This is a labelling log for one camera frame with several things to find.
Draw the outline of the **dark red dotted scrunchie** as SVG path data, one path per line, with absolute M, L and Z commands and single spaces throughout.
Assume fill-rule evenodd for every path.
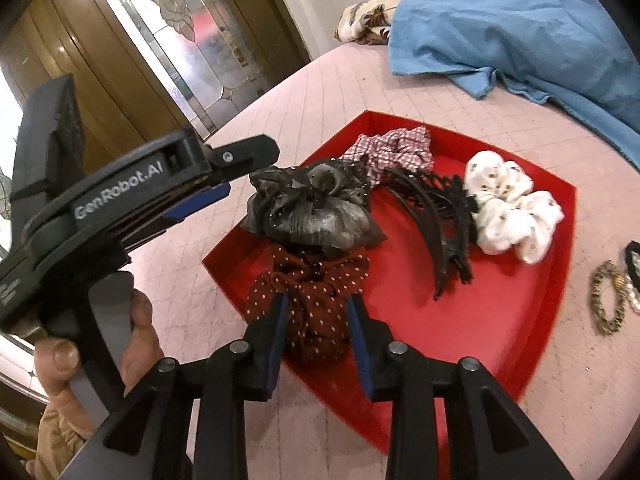
M 362 247 L 330 258 L 311 249 L 271 251 L 272 268 L 250 285 L 242 313 L 263 318 L 277 294 L 288 300 L 284 352 L 297 363 L 339 361 L 350 344 L 347 300 L 363 292 L 370 260 Z

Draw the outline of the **gold leopard scrunchie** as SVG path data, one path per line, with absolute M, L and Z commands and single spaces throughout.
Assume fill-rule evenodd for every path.
M 594 326 L 602 336 L 620 331 L 626 318 L 627 294 L 623 273 L 605 260 L 590 276 L 589 307 Z

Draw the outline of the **grey black scrunchie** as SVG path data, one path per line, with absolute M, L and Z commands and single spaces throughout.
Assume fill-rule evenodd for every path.
M 366 166 L 336 158 L 307 166 L 271 166 L 250 175 L 255 193 L 244 230 L 282 244 L 349 252 L 374 247 L 386 235 L 371 214 Z

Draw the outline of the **stained glass door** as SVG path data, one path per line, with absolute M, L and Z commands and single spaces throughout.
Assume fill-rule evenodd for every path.
M 1 170 L 27 96 L 59 76 L 94 171 L 183 127 L 210 138 L 309 60 L 283 0 L 1 0 Z

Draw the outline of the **red white checked scrunchie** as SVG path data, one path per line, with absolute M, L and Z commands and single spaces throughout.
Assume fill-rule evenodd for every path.
M 360 162 L 366 168 L 371 188 L 382 182 L 387 169 L 429 172 L 434 166 L 431 133 L 419 126 L 398 128 L 378 136 L 360 134 L 341 160 Z

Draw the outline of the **floral brown white blanket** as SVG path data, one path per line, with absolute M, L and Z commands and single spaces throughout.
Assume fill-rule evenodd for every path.
M 342 13 L 334 39 L 347 44 L 388 44 L 395 11 L 402 0 L 366 0 Z

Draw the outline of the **black hair claw clip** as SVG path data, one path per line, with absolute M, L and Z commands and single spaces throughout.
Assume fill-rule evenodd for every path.
M 474 275 L 469 247 L 477 241 L 472 214 L 478 206 L 465 192 L 461 177 L 387 168 L 381 184 L 416 222 L 430 252 L 435 280 L 433 299 L 439 300 L 445 292 L 450 271 L 463 285 L 471 284 Z

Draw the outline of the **white spotted scrunchie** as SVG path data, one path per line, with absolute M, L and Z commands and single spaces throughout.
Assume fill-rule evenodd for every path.
M 512 249 L 527 264 L 547 255 L 564 211 L 554 196 L 536 191 L 534 181 L 513 160 L 480 151 L 466 163 L 463 186 L 477 203 L 472 214 L 477 245 L 487 255 Z

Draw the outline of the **blue cloth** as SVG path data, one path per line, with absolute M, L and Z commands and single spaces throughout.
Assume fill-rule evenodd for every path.
M 639 163 L 639 63 L 598 0 L 402 0 L 390 69 L 555 102 Z

